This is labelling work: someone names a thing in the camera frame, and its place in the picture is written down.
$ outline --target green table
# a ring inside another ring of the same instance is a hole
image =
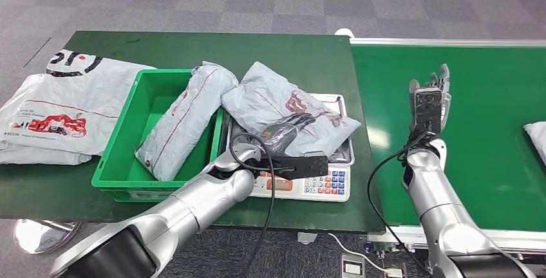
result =
[[[223,33],[77,32],[66,48],[157,68],[192,68],[217,62],[238,78],[260,61],[310,93],[340,93],[348,115],[364,124],[347,37]],[[356,162],[346,203],[279,200],[270,226],[298,230],[382,232],[366,201],[372,160],[365,124],[352,136]],[[0,216],[53,220],[118,221],[151,203],[116,203],[91,186],[98,159],[79,166],[0,166]],[[261,227],[268,199],[249,198],[216,224]]]
[[[528,251],[544,250],[546,167],[523,125],[546,120],[546,41],[352,39],[351,44],[374,164],[406,143],[410,80],[423,84],[447,63],[452,94],[442,133],[447,177],[476,224],[502,237],[497,243],[526,245],[524,239],[533,238]],[[394,161],[377,175],[383,212],[391,225],[417,226],[402,172]]]

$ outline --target stainless steel tray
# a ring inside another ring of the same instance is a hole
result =
[[[347,110],[345,109],[345,99],[342,95],[324,94],[324,93],[312,93],[311,94],[318,101],[325,104],[328,109],[347,116]],[[231,136],[241,132],[246,132],[232,117],[229,117],[229,124],[227,126],[227,146],[231,141]],[[332,165],[352,165],[355,162],[355,155],[353,153],[353,143],[349,137],[341,146],[339,146],[335,152],[328,157],[328,164]]]

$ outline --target white cable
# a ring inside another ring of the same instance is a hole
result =
[[[378,270],[380,270],[380,271],[382,271],[382,272],[384,272],[384,273],[387,273],[387,274],[390,273],[390,271],[385,270],[384,268],[381,268],[381,267],[377,266],[374,262],[372,262],[370,259],[368,259],[368,257],[366,257],[365,255],[359,254],[358,252],[354,252],[354,251],[351,251],[351,250],[345,248],[345,247],[341,244],[341,242],[339,241],[339,239],[338,239],[335,235],[333,235],[332,233],[328,233],[328,235],[329,235],[329,236],[332,236],[332,237],[335,239],[335,241],[337,241],[337,243],[339,244],[339,246],[340,246],[343,250],[345,250],[345,252],[347,252],[347,253],[349,253],[349,254],[354,254],[354,255],[358,255],[358,256],[360,256],[360,257],[363,257],[364,260],[368,261],[371,265],[373,265],[373,267],[377,268]]]

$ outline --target metal base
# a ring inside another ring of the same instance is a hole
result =
[[[81,224],[19,219],[15,225],[14,241],[27,254],[52,252],[66,244]]]
[[[315,239],[317,238],[317,235],[318,235],[317,233],[298,232],[297,241],[304,245],[309,245],[310,243],[313,243],[315,241]]]

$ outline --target robotic arm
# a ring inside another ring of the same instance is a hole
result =
[[[240,160],[261,158],[258,146],[234,149]],[[223,153],[163,202],[105,226],[60,255],[51,276],[157,277],[184,243],[250,196],[253,187],[254,174]]]
[[[412,113],[408,142],[422,138],[404,159],[402,180],[422,225],[434,278],[535,277],[476,226],[444,173],[446,144],[437,138],[449,112],[449,70],[444,64],[426,87],[409,85]]]

